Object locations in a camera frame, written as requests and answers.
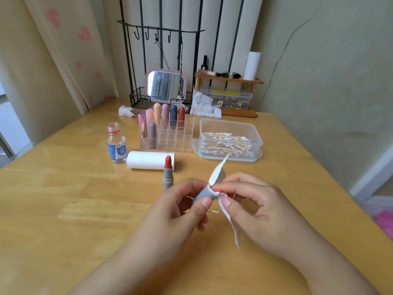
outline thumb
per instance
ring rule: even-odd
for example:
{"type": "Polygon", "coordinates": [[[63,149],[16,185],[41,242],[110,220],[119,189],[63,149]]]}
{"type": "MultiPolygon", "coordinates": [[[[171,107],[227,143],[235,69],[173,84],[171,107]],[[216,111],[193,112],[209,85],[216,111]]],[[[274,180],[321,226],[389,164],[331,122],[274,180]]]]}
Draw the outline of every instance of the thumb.
{"type": "Polygon", "coordinates": [[[233,219],[246,233],[255,225],[254,217],[243,206],[231,197],[223,197],[221,204],[233,219]]]}
{"type": "Polygon", "coordinates": [[[212,203],[213,200],[210,197],[203,197],[192,205],[190,210],[180,217],[184,229],[191,234],[196,225],[209,210],[212,203]]]}

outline white paper roll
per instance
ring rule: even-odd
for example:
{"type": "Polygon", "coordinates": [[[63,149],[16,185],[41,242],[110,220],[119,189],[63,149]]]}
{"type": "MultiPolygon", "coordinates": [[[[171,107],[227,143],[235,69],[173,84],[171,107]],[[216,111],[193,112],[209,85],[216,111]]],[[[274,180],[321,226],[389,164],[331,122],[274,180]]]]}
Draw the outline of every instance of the white paper roll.
{"type": "Polygon", "coordinates": [[[244,71],[243,79],[249,81],[255,80],[255,74],[257,73],[260,59],[261,59],[261,53],[251,51],[248,54],[246,70],[244,71]]]}
{"type": "Polygon", "coordinates": [[[165,158],[172,158],[172,169],[174,169],[174,153],[131,151],[127,156],[127,167],[131,169],[164,170],[165,158]]]}

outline clear bottle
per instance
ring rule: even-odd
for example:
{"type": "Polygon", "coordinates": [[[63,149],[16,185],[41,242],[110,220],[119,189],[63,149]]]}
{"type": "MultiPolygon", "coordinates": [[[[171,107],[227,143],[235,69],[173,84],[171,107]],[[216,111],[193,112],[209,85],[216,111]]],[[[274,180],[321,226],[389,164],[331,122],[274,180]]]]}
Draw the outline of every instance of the clear bottle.
{"type": "Polygon", "coordinates": [[[125,136],[120,133],[120,125],[116,122],[108,124],[108,145],[109,155],[114,163],[124,163],[127,160],[127,146],[125,136]]]}

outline person's left hand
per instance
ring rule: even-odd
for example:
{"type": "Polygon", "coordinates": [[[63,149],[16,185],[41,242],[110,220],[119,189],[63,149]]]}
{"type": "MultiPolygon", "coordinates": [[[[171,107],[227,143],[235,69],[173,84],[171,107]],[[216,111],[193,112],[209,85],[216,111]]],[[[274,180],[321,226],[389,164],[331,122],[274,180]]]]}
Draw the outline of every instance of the person's left hand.
{"type": "Polygon", "coordinates": [[[204,197],[194,205],[192,202],[206,185],[203,180],[189,178],[163,192],[120,249],[123,254],[132,251],[137,255],[133,254],[133,262],[140,261],[146,271],[171,260],[195,228],[205,230],[204,224],[209,220],[206,212],[212,199],[204,197]]]}

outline red ring on bottle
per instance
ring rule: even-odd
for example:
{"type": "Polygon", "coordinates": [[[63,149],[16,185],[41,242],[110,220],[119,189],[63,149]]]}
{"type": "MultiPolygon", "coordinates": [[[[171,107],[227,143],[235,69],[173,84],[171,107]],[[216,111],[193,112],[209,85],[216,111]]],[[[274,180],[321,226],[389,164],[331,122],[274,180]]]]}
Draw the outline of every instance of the red ring on bottle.
{"type": "Polygon", "coordinates": [[[107,133],[110,133],[110,134],[116,134],[116,133],[119,133],[119,132],[120,132],[120,129],[118,131],[108,131],[107,130],[107,133]]]}

